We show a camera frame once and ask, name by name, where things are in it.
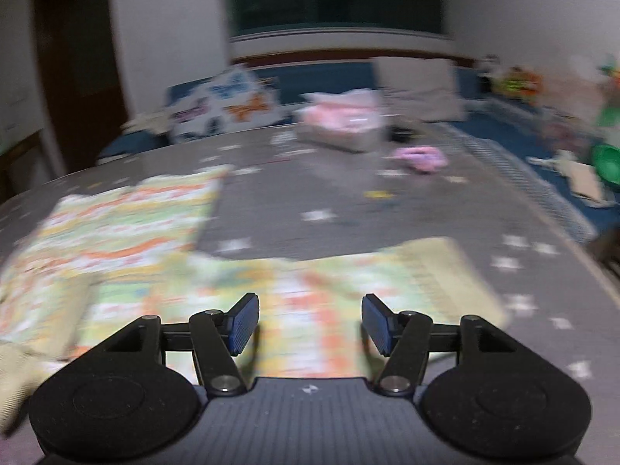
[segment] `brown wooden door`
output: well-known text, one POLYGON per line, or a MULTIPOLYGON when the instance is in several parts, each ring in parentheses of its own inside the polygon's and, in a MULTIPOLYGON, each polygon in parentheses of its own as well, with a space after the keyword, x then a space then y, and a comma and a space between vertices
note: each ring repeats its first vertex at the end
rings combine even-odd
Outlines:
POLYGON ((69 172, 95 164, 127 120, 108 0, 34 0, 38 65, 69 172))

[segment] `pink scrunchie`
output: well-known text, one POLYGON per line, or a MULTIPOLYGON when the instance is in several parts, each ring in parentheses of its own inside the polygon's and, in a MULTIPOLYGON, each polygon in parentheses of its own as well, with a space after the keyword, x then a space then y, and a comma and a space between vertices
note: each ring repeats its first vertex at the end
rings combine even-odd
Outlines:
POLYGON ((423 173, 433 173, 448 165, 446 156, 435 147, 397 148, 392 157, 423 173))

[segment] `orange butterfly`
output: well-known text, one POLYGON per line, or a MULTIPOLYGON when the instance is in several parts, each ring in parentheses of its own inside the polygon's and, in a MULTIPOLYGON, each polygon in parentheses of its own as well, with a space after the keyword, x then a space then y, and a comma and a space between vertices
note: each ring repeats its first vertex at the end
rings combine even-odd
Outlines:
POLYGON ((236 122, 247 122, 248 117, 255 111, 269 111, 269 105, 265 102, 265 95, 256 93, 247 105, 226 107, 226 111, 236 116, 236 122))

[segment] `green bowl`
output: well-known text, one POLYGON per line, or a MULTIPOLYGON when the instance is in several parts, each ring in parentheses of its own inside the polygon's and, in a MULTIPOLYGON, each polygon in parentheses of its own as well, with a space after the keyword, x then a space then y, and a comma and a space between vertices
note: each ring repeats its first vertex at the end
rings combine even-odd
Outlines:
POLYGON ((620 148, 597 145, 592 150, 592 164, 603 180, 620 185, 620 148))

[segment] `white pillow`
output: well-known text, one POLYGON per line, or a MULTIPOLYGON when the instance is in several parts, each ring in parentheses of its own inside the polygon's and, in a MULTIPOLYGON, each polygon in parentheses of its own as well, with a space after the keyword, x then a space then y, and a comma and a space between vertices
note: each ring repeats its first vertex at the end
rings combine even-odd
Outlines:
POLYGON ((373 70, 393 113, 424 122, 466 118, 449 59, 373 57, 373 70))

